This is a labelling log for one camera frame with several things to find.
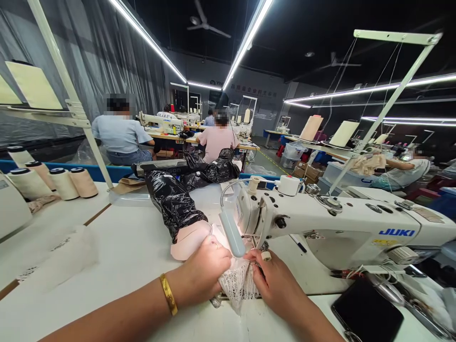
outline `ceiling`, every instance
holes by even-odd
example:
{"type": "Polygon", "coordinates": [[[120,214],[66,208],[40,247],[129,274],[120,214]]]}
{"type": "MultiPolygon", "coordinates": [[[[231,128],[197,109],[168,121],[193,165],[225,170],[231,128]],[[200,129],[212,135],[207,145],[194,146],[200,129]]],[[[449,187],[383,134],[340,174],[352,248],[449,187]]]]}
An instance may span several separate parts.
{"type": "MultiPolygon", "coordinates": [[[[149,30],[169,50],[231,64],[257,0],[201,0],[208,23],[231,35],[211,31],[187,31],[190,16],[198,17],[192,0],[128,0],[149,30]]],[[[325,67],[331,52],[342,59],[353,42],[354,29],[435,33],[444,36],[417,72],[417,76],[456,71],[456,1],[353,1],[275,0],[241,65],[248,69],[323,88],[332,83],[338,67],[325,67]]],[[[375,83],[395,43],[358,39],[350,63],[338,86],[375,83]]],[[[380,82],[402,78],[422,50],[419,46],[398,46],[380,82]]],[[[339,79],[336,78],[332,89],[339,79]]]]}

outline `white lace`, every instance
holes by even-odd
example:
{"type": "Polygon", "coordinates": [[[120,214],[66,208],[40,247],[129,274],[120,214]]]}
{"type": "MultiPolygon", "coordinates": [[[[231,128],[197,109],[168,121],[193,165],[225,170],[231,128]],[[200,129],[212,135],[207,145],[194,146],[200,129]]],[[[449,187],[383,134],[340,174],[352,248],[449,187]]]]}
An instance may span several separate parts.
{"type": "Polygon", "coordinates": [[[253,282],[253,268],[248,260],[233,258],[231,267],[222,274],[218,282],[238,315],[243,300],[259,297],[259,291],[253,282]]]}

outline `hand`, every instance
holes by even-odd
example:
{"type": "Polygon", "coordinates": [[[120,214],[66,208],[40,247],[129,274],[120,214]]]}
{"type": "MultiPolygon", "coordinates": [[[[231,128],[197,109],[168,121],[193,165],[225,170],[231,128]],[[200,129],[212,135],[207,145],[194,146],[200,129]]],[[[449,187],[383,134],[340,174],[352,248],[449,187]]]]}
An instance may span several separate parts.
{"type": "Polygon", "coordinates": [[[222,289],[219,277],[231,266],[231,252],[213,235],[181,267],[166,273],[178,309],[208,301],[222,289]]]}
{"type": "Polygon", "coordinates": [[[285,263],[273,251],[269,252],[269,261],[262,259],[258,249],[250,250],[244,258],[258,263],[263,270],[264,276],[256,264],[252,265],[253,281],[265,303],[287,323],[297,326],[301,323],[302,310],[309,298],[285,263]]]}

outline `gold bracelet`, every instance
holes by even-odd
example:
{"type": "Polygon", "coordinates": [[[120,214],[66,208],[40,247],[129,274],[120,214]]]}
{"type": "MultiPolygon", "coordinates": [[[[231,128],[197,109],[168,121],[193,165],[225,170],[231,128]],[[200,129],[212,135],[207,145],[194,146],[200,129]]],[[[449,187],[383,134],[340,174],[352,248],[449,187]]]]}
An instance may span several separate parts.
{"type": "Polygon", "coordinates": [[[163,291],[165,293],[166,301],[168,302],[168,307],[170,308],[171,315],[175,316],[177,314],[177,305],[176,301],[174,300],[174,296],[172,295],[170,285],[168,284],[168,280],[166,280],[166,276],[163,273],[160,276],[161,286],[163,287],[163,291]]]}

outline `pink shirt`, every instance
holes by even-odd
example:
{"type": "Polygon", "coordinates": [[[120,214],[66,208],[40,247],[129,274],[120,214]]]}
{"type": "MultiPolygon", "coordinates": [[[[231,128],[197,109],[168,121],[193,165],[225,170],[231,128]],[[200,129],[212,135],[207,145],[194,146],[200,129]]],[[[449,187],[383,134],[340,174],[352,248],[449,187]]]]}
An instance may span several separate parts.
{"type": "Polygon", "coordinates": [[[233,130],[217,126],[206,128],[198,138],[201,145],[206,145],[206,156],[204,157],[206,163],[216,160],[222,149],[235,149],[239,144],[238,137],[233,130]]]}

